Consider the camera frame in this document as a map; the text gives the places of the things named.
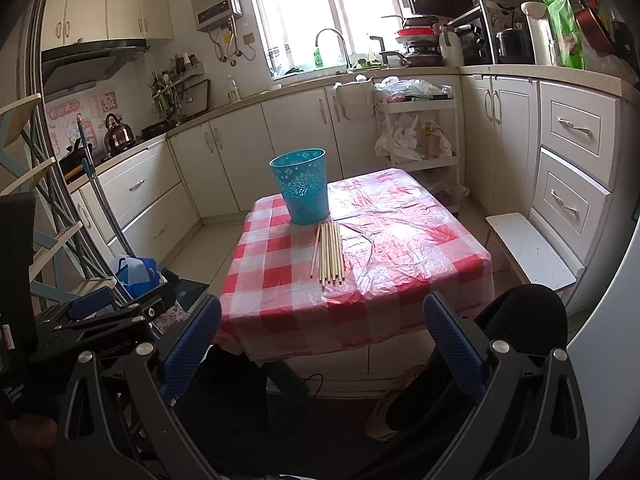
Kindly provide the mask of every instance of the blue plastic bucket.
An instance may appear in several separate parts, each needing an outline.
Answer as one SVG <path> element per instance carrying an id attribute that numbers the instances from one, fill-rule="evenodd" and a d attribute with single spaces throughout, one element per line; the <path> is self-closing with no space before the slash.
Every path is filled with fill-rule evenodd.
<path id="1" fill-rule="evenodd" d="M 324 150 L 286 153 L 269 165 L 294 224 L 315 224 L 329 215 Z"/>

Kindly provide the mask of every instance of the frying pan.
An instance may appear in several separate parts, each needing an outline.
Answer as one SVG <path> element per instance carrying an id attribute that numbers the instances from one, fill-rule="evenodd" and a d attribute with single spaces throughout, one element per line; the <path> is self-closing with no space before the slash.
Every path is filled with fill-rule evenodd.
<path id="1" fill-rule="evenodd" d="M 614 54 L 613 44 L 609 39 L 607 31 L 602 25 L 598 15 L 588 7 L 584 0 L 579 0 L 580 10 L 574 12 L 575 21 L 578 22 L 584 37 L 587 38 L 591 47 L 599 54 Z"/>

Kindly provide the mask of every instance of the red checkered tablecloth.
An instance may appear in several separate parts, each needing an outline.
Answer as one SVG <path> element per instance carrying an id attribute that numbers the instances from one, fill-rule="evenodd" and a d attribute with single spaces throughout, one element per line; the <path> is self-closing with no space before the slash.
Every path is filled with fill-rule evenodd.
<path id="1" fill-rule="evenodd" d="M 423 329 L 434 290 L 468 317 L 494 298 L 490 254 L 404 171 L 329 184 L 329 207 L 346 281 L 322 288 L 317 225 L 290 223 L 281 195 L 255 203 L 220 297 L 223 348 L 255 361 L 359 348 Z"/>

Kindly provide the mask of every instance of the wooden bench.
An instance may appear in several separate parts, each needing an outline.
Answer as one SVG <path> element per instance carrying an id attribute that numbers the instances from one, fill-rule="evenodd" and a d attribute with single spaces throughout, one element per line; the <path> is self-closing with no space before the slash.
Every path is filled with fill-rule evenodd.
<path id="1" fill-rule="evenodd" d="M 495 236 L 522 283 L 539 283 L 561 292 L 576 282 L 560 256 L 520 213 L 488 216 L 486 221 L 489 232 L 484 246 Z"/>

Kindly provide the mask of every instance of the plastic bottle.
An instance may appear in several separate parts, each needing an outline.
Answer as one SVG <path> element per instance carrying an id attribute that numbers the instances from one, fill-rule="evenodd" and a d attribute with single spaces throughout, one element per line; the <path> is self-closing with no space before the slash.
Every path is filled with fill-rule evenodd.
<path id="1" fill-rule="evenodd" d="M 230 103 L 237 103 L 241 100 L 240 91 L 238 90 L 238 85 L 231 77 L 231 74 L 226 78 L 226 90 L 227 95 L 229 96 Z"/>

